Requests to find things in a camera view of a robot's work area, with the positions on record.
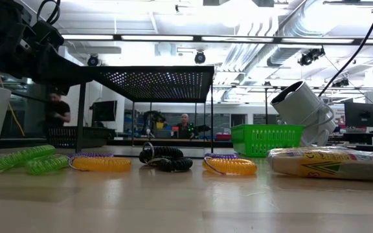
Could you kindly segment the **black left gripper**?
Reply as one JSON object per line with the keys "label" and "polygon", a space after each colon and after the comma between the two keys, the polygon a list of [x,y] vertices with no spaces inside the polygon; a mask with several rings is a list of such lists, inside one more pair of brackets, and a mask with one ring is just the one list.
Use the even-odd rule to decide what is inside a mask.
{"label": "black left gripper", "polygon": [[[33,30],[12,30],[11,40],[14,43],[11,75],[18,79],[27,77],[42,81],[45,46],[41,42],[41,36]],[[71,87],[93,80],[87,67],[72,56],[66,46],[60,46],[57,54],[50,57],[49,69],[45,75],[48,84],[65,96]]]}

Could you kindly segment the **green coil wristband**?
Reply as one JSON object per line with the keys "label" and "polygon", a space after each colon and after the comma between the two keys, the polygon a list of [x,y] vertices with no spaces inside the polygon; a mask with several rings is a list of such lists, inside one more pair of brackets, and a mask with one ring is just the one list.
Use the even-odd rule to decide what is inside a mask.
{"label": "green coil wristband", "polygon": [[32,159],[54,155],[56,148],[51,145],[35,146],[0,157],[0,173]]}
{"label": "green coil wristband", "polygon": [[69,158],[66,155],[49,155],[38,157],[25,164],[27,173],[31,175],[43,175],[68,167]]}

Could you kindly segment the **orange coil wristband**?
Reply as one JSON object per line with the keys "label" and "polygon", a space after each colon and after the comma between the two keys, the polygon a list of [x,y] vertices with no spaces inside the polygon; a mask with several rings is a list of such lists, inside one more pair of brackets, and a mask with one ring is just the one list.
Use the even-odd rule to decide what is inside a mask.
{"label": "orange coil wristband", "polygon": [[73,157],[69,166],[80,171],[127,172],[131,169],[131,160],[118,157]]}
{"label": "orange coil wristband", "polygon": [[202,166],[208,172],[219,175],[255,175],[258,170],[257,165],[247,159],[215,159],[205,157]]}

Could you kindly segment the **black coil wristband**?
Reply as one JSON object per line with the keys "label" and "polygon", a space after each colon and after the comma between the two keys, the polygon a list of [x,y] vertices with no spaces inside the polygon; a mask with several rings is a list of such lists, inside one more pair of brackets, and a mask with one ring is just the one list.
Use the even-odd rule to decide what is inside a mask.
{"label": "black coil wristband", "polygon": [[183,152],[175,147],[170,146],[153,146],[150,142],[145,142],[142,146],[142,151],[139,154],[139,160],[147,164],[152,159],[179,159],[183,157]]}
{"label": "black coil wristband", "polygon": [[181,157],[178,159],[156,158],[147,162],[147,165],[155,166],[162,172],[185,172],[192,165],[192,159]]}

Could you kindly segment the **purple coil wristband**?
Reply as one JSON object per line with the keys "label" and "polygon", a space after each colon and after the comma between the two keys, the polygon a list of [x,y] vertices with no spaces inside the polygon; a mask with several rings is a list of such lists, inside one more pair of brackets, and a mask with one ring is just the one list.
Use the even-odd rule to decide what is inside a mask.
{"label": "purple coil wristband", "polygon": [[237,153],[206,153],[204,157],[210,157],[213,159],[238,159]]}
{"label": "purple coil wristband", "polygon": [[67,155],[69,158],[73,157],[114,157],[112,153],[96,153],[96,152],[80,152]]}

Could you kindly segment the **yellow crayon pack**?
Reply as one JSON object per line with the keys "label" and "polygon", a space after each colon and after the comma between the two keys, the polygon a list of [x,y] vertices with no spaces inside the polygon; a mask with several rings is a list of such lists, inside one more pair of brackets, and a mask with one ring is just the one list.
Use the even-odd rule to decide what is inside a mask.
{"label": "yellow crayon pack", "polygon": [[267,161],[274,172],[298,177],[373,181],[373,152],[343,147],[272,149]]}

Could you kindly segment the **white desk lamp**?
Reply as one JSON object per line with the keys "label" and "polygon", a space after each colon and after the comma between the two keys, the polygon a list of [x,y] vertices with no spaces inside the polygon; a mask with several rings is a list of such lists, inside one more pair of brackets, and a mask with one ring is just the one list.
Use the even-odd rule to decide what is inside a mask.
{"label": "white desk lamp", "polygon": [[304,81],[285,88],[270,104],[287,125],[304,126],[303,146],[325,146],[336,128],[334,111]]}

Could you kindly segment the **person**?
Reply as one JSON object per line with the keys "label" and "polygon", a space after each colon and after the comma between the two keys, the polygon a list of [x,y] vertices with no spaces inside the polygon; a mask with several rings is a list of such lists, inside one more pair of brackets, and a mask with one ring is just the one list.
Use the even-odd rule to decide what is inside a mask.
{"label": "person", "polygon": [[192,139],[194,132],[192,124],[189,123],[189,116],[184,113],[181,115],[181,122],[175,125],[178,127],[178,131],[174,133],[174,137],[177,139]]}
{"label": "person", "polygon": [[50,101],[45,106],[45,125],[49,128],[62,127],[71,121],[71,110],[69,104],[62,100],[58,92],[49,94]]}

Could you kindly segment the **black computer monitor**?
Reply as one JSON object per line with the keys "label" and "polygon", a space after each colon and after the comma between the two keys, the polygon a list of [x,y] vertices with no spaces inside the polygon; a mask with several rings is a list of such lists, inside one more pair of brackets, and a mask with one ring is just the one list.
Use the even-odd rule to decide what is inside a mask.
{"label": "black computer monitor", "polygon": [[117,114],[117,101],[94,102],[90,107],[92,110],[92,126],[104,127],[103,122],[114,122]]}
{"label": "black computer monitor", "polygon": [[373,127],[373,104],[345,102],[345,125]]}

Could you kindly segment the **black slotted basket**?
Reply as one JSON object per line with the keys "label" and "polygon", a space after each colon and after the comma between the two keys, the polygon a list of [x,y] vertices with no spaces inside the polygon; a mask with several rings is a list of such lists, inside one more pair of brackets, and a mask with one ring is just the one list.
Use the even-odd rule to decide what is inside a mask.
{"label": "black slotted basket", "polygon": [[[82,147],[98,148],[107,144],[117,136],[113,129],[83,127]],[[55,148],[75,149],[78,138],[77,126],[62,126],[46,129],[46,138],[49,144]]]}

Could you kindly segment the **black perforated metal monitor stand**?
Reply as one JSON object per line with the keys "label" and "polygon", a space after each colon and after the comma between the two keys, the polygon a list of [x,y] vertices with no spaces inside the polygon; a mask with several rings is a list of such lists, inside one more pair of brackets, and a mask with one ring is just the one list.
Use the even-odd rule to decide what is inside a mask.
{"label": "black perforated metal monitor stand", "polygon": [[79,67],[74,82],[80,85],[76,151],[82,150],[82,116],[85,85],[96,81],[139,103],[205,104],[213,95],[213,66],[99,66]]}

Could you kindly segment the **green plastic basket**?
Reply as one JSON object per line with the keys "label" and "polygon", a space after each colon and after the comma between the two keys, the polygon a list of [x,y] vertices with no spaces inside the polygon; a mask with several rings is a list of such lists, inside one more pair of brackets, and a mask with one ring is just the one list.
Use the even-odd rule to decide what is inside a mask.
{"label": "green plastic basket", "polygon": [[277,124],[242,124],[231,128],[235,152],[246,157],[266,157],[275,148],[300,146],[304,126]]}

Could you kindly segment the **overhead frame light bar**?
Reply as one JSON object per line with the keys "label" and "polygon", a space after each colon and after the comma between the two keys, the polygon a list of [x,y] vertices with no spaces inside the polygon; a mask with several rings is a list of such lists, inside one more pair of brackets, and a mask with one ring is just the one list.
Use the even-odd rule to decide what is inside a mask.
{"label": "overhead frame light bar", "polygon": [[64,34],[66,41],[132,41],[188,43],[248,43],[277,45],[349,45],[373,46],[373,38],[269,37],[269,36],[201,36],[160,34]]}

